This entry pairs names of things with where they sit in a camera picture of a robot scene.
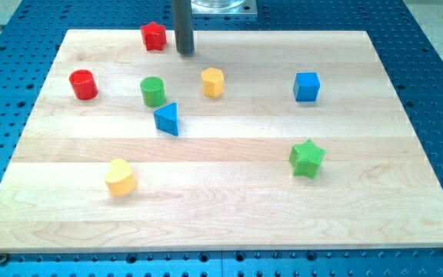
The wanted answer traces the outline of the clear robot base plate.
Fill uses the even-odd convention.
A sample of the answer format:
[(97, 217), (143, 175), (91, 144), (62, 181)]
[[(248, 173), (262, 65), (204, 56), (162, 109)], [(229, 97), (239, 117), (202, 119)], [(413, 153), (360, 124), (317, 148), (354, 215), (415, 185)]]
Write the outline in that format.
[(195, 17), (255, 18), (258, 15), (256, 0), (191, 0)]

